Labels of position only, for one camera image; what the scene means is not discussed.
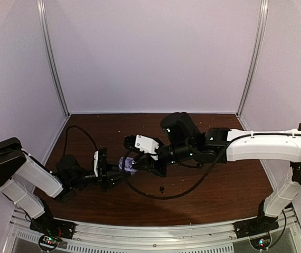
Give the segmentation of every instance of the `white wall panel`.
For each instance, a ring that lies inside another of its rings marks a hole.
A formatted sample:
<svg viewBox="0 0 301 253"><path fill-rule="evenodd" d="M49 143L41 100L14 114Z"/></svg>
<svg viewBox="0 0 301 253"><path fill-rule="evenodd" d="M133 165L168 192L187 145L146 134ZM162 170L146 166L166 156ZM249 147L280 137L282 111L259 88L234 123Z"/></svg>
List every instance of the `white wall panel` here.
<svg viewBox="0 0 301 253"><path fill-rule="evenodd" d="M0 141L16 136L42 160L63 121L36 1L0 0ZM0 194L0 246L12 211Z"/></svg>
<svg viewBox="0 0 301 253"><path fill-rule="evenodd" d="M263 48L244 118L253 130L301 122L301 1L270 1ZM289 163L268 162L279 182ZM301 224L301 194L294 201Z"/></svg>
<svg viewBox="0 0 301 253"><path fill-rule="evenodd" d="M46 12L69 110L235 112L260 0L54 0Z"/></svg>

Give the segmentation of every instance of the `white arm segment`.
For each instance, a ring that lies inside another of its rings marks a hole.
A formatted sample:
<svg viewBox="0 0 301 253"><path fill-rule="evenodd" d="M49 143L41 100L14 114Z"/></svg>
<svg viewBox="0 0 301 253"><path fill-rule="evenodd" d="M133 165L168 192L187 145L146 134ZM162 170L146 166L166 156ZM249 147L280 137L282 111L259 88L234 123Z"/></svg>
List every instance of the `white arm segment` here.
<svg viewBox="0 0 301 253"><path fill-rule="evenodd" d="M274 192L265 199L264 213L268 217L278 217L282 210L301 192L301 185L292 181L292 168L279 183Z"/></svg>
<svg viewBox="0 0 301 253"><path fill-rule="evenodd" d="M33 219L38 218L45 212L41 201L14 179L7 180L6 183L0 187L0 192L11 199L15 205L24 209Z"/></svg>
<svg viewBox="0 0 301 253"><path fill-rule="evenodd" d="M296 134L297 129L279 131L280 133ZM241 131L231 129L227 141L245 134L268 133ZM291 162L301 162L301 137L286 135L255 135L233 142L226 151L228 161L246 159L276 159Z"/></svg>
<svg viewBox="0 0 301 253"><path fill-rule="evenodd" d="M26 162L15 172L44 191L48 196L55 198L62 190L62 184L50 173L41 168L29 156L26 156Z"/></svg>

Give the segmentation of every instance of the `wire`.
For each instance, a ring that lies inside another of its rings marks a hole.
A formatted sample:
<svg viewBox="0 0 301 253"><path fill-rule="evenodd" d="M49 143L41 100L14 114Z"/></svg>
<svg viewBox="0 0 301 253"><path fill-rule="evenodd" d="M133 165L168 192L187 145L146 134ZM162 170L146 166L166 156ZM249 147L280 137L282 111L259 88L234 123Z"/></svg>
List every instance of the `wire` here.
<svg viewBox="0 0 301 253"><path fill-rule="evenodd" d="M284 228L283 228L283 230L281 231L281 234L280 234L280 236L278 237L278 239L277 239L271 246L268 246L268 247L267 247L267 250L269 250L270 248L274 247L274 246L279 242L279 240L281 239L281 237L283 236L283 234L284 234L284 232L285 232L286 224L287 224L287 218L286 218L286 214L285 214L284 210L283 210L283 215L284 215L284 218L285 218Z"/></svg>
<svg viewBox="0 0 301 253"><path fill-rule="evenodd" d="M133 191L135 191L136 193L142 195L142 196L145 196L147 198L151 198L151 199L158 199L158 200L168 200L168 199L176 199L176 198L180 198L180 197L183 197L189 193L191 193L192 191L194 191L194 189L196 189L203 181L204 179L207 177L207 175L211 172L211 170L215 167L215 165L217 164L217 162L222 158L222 156L224 155L224 153L226 152L226 150L228 149L228 147L234 143L235 141L237 140L240 140L240 139L243 139L243 138L246 138L246 137L251 137L251 138L254 138L254 136L258 136L258 135L282 135L282 136L292 136L291 133L278 133L278 132L275 132L275 133L269 133L269 132L266 132L266 133L253 133L253 134L244 134L244 135L241 135L241 136L238 136L234 139L232 139L231 141L229 141L225 147L223 147L220 152L218 153L218 155L216 156L214 162L209 166L209 168L205 171L205 173L202 175L202 177L191 187L189 188L188 190L180 193L180 194L177 194L177 195L171 195L171 196L166 196L166 197L160 197L160 196L156 196L156 195L151 195L151 194L148 194L148 193L145 193L143 191L140 191L139 189L137 189L135 186L133 186L128 178L127 178L127 174L125 172L125 169L124 169L124 166L125 166L125 161L128 157L128 155L132 152L132 151L128 151L126 153L126 155L123 157L123 160L122 160L122 171L123 171L123 177L124 177L124 180L126 182L126 184L129 186L129 188L131 188ZM300 136L301 137L301 134L300 133L296 133L294 134L294 136Z"/></svg>
<svg viewBox="0 0 301 253"><path fill-rule="evenodd" d="M66 139L65 139L64 150L63 150L62 156L65 156L65 154L66 154L66 148L67 148L67 143L68 143L68 132L72 128L78 129L81 132L83 132L91 140L91 142L93 143L93 145L95 147L95 151L98 150L98 146L96 145L93 137L91 137L91 135L86 130L84 130L82 127L80 127L78 125L71 125L68 128L66 128Z"/></svg>

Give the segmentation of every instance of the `black mounting bracket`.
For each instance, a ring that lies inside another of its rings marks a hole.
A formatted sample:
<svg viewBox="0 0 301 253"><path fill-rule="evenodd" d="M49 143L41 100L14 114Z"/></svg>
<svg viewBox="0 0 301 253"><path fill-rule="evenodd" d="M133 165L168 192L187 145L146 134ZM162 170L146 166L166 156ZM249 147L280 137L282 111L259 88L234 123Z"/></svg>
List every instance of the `black mounting bracket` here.
<svg viewBox="0 0 301 253"><path fill-rule="evenodd" d="M60 228L61 238L65 238L65 239L73 238L74 228L75 228L74 223L69 221L64 221L64 220L56 220L56 219L53 219L53 223L56 227ZM30 229L41 232L41 230L37 227L34 221L31 222ZM59 230L50 231L49 235L57 238L59 236Z"/></svg>
<svg viewBox="0 0 301 253"><path fill-rule="evenodd" d="M256 218L237 221L234 223L235 233L237 238L243 238L247 236L255 236L260 233L266 233L268 231L279 228L278 217L267 217L264 214L264 200L259 204L258 216Z"/></svg>

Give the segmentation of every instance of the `wooden table surface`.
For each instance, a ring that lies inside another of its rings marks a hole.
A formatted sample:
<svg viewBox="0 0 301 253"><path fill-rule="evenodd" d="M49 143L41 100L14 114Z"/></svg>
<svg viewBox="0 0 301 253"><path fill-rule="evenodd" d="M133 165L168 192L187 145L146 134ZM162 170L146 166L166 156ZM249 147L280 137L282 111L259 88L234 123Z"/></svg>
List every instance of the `wooden table surface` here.
<svg viewBox="0 0 301 253"><path fill-rule="evenodd" d="M143 134L168 139L160 128L166 114L89 114L72 115L68 125L76 124L94 137L98 147L108 148L108 160L117 163L125 155L124 137ZM231 114L191 114L201 132L213 127L241 126ZM55 171L62 155L65 133L58 139L47 162ZM77 129L69 131L67 152L76 156L80 165L90 168L94 147ZM130 182L140 190L169 196L189 189L204 169L170 166L166 178L138 171ZM164 194L159 190L164 187ZM272 192L268 178L258 160L218 164L192 193L173 200L154 200L133 192L124 182L108 192L99 186L88 187L67 203L58 203L39 189L57 218L109 225L166 226L219 222L257 215L259 203Z"/></svg>

